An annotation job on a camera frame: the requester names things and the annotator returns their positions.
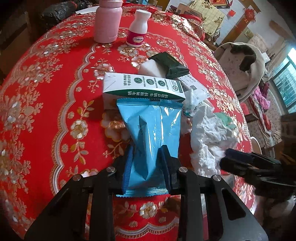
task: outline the pink label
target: pink label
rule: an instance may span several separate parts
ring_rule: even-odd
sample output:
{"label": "pink label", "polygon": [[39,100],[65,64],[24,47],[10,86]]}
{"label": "pink label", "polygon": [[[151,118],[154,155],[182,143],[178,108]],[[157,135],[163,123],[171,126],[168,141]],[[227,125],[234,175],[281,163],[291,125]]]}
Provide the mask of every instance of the pink label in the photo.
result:
{"label": "pink label", "polygon": [[137,34],[132,31],[128,31],[128,36],[126,38],[126,41],[129,44],[141,46],[143,44],[145,36],[146,34]]}

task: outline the blue package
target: blue package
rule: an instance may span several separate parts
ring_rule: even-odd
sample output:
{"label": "blue package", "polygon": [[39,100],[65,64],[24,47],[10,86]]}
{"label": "blue package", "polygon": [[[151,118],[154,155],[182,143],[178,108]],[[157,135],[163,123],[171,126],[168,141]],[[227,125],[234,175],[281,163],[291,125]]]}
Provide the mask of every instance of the blue package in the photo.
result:
{"label": "blue package", "polygon": [[124,197],[167,194],[158,149],[167,145],[178,156],[182,103],[169,100],[118,99],[117,106],[135,144]]}

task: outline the metal screw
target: metal screw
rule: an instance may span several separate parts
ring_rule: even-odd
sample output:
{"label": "metal screw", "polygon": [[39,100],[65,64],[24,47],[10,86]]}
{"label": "metal screw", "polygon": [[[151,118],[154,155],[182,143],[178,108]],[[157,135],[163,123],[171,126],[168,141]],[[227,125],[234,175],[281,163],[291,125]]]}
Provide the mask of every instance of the metal screw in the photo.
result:
{"label": "metal screw", "polygon": [[76,175],[74,175],[74,176],[72,177],[72,179],[73,179],[74,181],[79,181],[79,180],[81,179],[81,175],[76,174]]}
{"label": "metal screw", "polygon": [[115,167],[107,167],[107,172],[115,172]]}
{"label": "metal screw", "polygon": [[215,181],[217,181],[217,182],[220,182],[221,179],[222,179],[222,177],[220,177],[219,175],[214,175],[214,176],[213,176],[213,179],[214,179]]}
{"label": "metal screw", "polygon": [[179,167],[180,172],[188,172],[188,169],[186,167]]}

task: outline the dark green package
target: dark green package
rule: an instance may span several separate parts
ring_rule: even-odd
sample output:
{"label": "dark green package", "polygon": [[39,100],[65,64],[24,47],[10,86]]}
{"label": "dark green package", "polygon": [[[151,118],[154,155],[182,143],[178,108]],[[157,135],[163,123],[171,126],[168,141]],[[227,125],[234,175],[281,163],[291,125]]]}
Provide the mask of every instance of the dark green package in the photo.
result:
{"label": "dark green package", "polygon": [[158,53],[151,56],[153,59],[165,69],[165,77],[167,79],[175,79],[183,75],[189,74],[189,69],[179,63],[172,55],[167,52]]}

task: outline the table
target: table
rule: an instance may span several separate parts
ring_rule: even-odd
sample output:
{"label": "table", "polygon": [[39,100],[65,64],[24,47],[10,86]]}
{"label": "table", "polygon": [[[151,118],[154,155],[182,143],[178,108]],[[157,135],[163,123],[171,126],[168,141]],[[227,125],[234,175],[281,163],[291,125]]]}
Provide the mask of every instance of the table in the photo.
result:
{"label": "table", "polygon": [[[145,43],[133,48],[125,39],[139,8],[152,16]],[[126,5],[117,40],[97,44],[94,17],[72,15],[51,29],[17,62],[0,92],[1,188],[7,217],[21,237],[72,175],[96,174],[123,154],[130,135],[120,114],[102,107],[107,71],[136,74],[148,57],[167,51],[208,88],[215,111],[233,119],[237,149],[251,151],[237,97],[185,19],[153,7]],[[179,150],[182,164],[190,168],[190,135],[181,137]],[[236,178],[235,191],[251,207],[253,187]],[[114,198],[117,239],[175,240],[178,215],[168,207],[168,198]]]}

